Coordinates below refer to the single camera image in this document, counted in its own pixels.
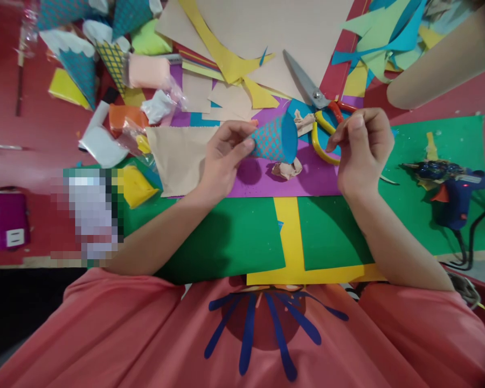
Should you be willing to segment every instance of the pink t-shirt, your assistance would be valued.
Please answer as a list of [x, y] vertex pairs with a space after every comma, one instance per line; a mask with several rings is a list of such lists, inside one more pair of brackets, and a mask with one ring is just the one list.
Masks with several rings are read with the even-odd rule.
[[4, 387], [481, 387], [485, 327], [455, 292], [183, 286], [91, 269], [0, 369]]

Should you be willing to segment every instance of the person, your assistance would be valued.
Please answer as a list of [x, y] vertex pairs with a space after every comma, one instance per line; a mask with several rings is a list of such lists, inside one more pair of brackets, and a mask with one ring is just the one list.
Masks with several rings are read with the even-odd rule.
[[219, 128], [200, 184], [66, 289], [0, 369], [1, 388], [485, 386], [484, 325], [378, 193], [394, 143], [381, 109], [357, 110], [328, 151], [341, 147], [339, 189], [389, 284], [356, 303], [340, 285], [247, 287], [236, 276], [182, 299], [183, 286], [153, 276], [230, 193], [254, 130]]

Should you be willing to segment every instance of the red table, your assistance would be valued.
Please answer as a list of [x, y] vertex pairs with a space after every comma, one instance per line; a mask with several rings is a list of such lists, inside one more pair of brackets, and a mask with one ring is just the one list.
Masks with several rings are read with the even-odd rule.
[[[0, 265], [19, 265], [24, 257], [48, 256], [55, 247], [76, 247], [73, 221], [57, 212], [51, 203], [51, 178], [78, 162], [95, 164], [90, 155], [77, 147], [78, 133], [85, 130], [91, 112], [48, 94], [54, 65], [46, 60], [43, 43], [39, 44], [36, 57], [25, 62], [22, 116], [15, 117], [18, 30], [18, 12], [0, 7], [0, 144], [26, 148], [0, 150], [0, 186], [13, 185], [25, 191], [32, 243], [28, 251], [21, 248], [0, 252]], [[103, 89], [113, 84], [107, 73], [102, 79]], [[391, 107], [385, 91], [386, 85], [375, 80], [366, 93], [365, 106], [383, 107], [393, 125], [476, 112], [485, 115], [485, 73], [411, 112]]]

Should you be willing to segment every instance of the hand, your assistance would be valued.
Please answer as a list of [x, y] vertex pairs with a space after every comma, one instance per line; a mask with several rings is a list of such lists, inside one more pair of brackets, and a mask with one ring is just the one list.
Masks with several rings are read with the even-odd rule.
[[347, 200], [378, 193], [379, 177], [393, 144], [388, 117], [380, 108], [359, 109], [338, 126], [327, 152], [341, 148], [338, 188]]
[[245, 121], [226, 121], [208, 142], [198, 189], [215, 204], [232, 191], [240, 162], [255, 148], [249, 136], [256, 130]]

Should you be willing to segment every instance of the forearm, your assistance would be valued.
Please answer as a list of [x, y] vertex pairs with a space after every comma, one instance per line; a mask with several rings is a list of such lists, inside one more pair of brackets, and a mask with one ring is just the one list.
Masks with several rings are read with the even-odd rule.
[[216, 204], [202, 188], [196, 188], [126, 238], [107, 270], [119, 275], [153, 275]]
[[435, 257], [406, 229], [378, 193], [347, 201], [376, 264], [390, 283], [454, 290]]

